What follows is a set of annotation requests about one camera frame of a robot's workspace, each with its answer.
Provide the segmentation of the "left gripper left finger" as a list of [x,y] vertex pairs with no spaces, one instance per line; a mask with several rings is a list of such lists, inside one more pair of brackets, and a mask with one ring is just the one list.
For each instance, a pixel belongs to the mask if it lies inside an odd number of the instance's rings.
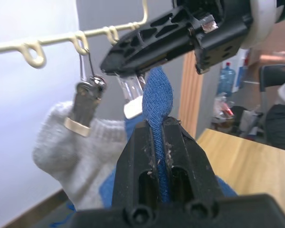
[[135,126],[118,159],[112,206],[156,209],[160,202],[152,131],[147,121],[142,121]]

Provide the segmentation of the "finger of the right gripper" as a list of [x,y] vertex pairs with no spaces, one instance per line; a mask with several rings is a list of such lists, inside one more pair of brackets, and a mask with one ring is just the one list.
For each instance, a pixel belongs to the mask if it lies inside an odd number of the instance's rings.
[[147,64],[145,66],[139,67],[136,71],[136,74],[137,75],[144,75],[146,72],[150,71],[152,68],[164,65],[167,62],[168,62],[167,59],[162,59],[158,62],[150,63],[150,64]]
[[136,73],[139,67],[167,59],[168,62],[193,50],[189,15],[182,7],[147,22],[127,33],[103,59],[104,73]]

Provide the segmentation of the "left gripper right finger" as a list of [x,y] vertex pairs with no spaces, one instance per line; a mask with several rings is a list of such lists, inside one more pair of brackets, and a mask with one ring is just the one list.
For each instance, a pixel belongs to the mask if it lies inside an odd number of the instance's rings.
[[206,153],[177,119],[163,122],[162,136],[172,202],[211,204],[224,197]]

